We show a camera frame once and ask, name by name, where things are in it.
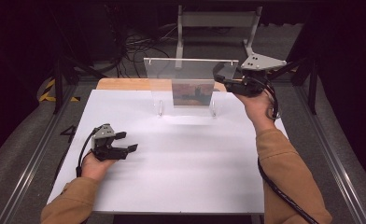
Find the human arm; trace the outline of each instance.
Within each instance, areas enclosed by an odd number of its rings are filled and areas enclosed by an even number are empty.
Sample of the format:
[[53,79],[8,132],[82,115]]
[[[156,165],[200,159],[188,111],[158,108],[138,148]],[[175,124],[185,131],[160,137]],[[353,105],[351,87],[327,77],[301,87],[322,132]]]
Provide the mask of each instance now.
[[81,177],[65,185],[61,195],[47,204],[41,223],[81,223],[91,214],[96,192],[107,169],[116,161],[98,161],[89,153],[82,164]]
[[[322,195],[306,164],[287,137],[276,129],[271,103],[264,92],[258,97],[236,95],[256,130],[256,145],[264,173],[318,223],[330,223]],[[265,223],[306,223],[264,182]]]

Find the gray floor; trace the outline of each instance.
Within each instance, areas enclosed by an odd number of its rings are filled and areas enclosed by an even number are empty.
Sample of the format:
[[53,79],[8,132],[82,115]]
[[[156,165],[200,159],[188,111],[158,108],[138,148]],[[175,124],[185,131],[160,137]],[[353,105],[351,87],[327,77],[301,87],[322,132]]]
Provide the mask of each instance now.
[[[301,26],[285,25],[281,27],[260,27],[256,33],[253,49],[255,52],[276,59],[284,60],[289,54],[290,48],[300,32]],[[185,58],[205,59],[237,59],[243,62],[246,53],[242,46],[242,39],[247,35],[246,31],[231,29],[227,34],[218,34],[210,29],[194,29],[185,31]],[[156,46],[167,52],[171,57],[175,56],[176,41],[169,39]],[[148,57],[164,57],[157,50],[147,51]],[[137,53],[136,59],[145,57],[145,54]],[[134,65],[124,62],[127,75],[136,76]],[[143,63],[136,64],[139,74],[146,76]],[[115,77],[116,71],[107,73],[109,77]],[[274,85],[278,100],[283,111],[282,120],[289,135],[290,141],[302,155],[308,167],[313,172],[324,196],[325,203],[333,215],[333,223],[356,223],[352,216],[340,186],[335,180],[334,173],[325,158],[323,146],[319,142],[318,134],[311,123],[311,115],[306,112],[302,103],[300,91],[306,91],[307,83],[303,87],[292,87],[286,80],[285,75],[277,80]],[[82,111],[88,100],[91,90],[96,88],[97,80],[91,77],[82,77],[74,88],[65,86],[65,91],[71,90],[73,96],[81,97],[80,102],[69,102],[61,111],[59,121],[54,131],[49,135],[49,142],[44,146],[44,154],[38,158],[39,164],[33,169],[33,174],[24,176],[29,182],[20,191],[19,198],[13,206],[3,212],[10,196],[19,183],[22,173],[39,147],[43,134],[48,131],[48,125],[55,119],[52,115],[53,102],[42,102],[40,106],[16,129],[6,140],[0,149],[0,223],[37,223],[42,207],[46,204],[52,189],[51,183],[60,158],[69,147],[68,136],[60,133],[71,125],[78,126]],[[317,115],[325,136],[331,148],[338,155],[347,175],[359,196],[359,201],[366,211],[366,174],[362,170],[355,154],[348,144],[345,136],[338,125],[331,107],[322,90],[318,85],[317,91]],[[88,223],[112,223],[113,217],[105,214],[92,214]]]

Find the tan sleeve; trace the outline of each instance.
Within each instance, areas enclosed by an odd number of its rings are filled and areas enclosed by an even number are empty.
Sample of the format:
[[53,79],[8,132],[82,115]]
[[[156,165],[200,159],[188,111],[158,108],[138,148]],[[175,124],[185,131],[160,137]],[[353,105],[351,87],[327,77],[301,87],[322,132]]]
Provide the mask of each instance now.
[[87,177],[74,179],[41,212],[41,223],[81,223],[91,214],[98,183]]
[[[256,138],[264,173],[318,223],[331,223],[317,183],[306,164],[277,129],[260,132]],[[264,183],[265,223],[307,223]]]

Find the human hand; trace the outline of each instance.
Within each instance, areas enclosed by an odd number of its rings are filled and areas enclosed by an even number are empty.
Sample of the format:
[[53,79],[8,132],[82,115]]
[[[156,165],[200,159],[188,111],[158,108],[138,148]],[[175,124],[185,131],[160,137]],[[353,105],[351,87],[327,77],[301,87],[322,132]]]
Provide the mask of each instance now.
[[95,158],[93,153],[89,151],[83,160],[81,176],[101,182],[104,179],[108,168],[116,161],[117,160],[99,161]]
[[269,119],[273,113],[273,106],[265,91],[256,97],[246,97],[239,94],[235,94],[235,96],[244,104],[247,117],[253,122],[256,133],[276,128],[274,121]]

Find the clear acrylic panel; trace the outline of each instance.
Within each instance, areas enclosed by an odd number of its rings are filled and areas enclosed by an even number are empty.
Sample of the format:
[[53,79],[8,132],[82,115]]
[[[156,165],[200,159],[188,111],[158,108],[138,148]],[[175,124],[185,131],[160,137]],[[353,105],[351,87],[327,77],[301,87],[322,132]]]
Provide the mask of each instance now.
[[226,91],[219,74],[232,79],[237,60],[145,58],[155,113],[164,118],[215,118]]

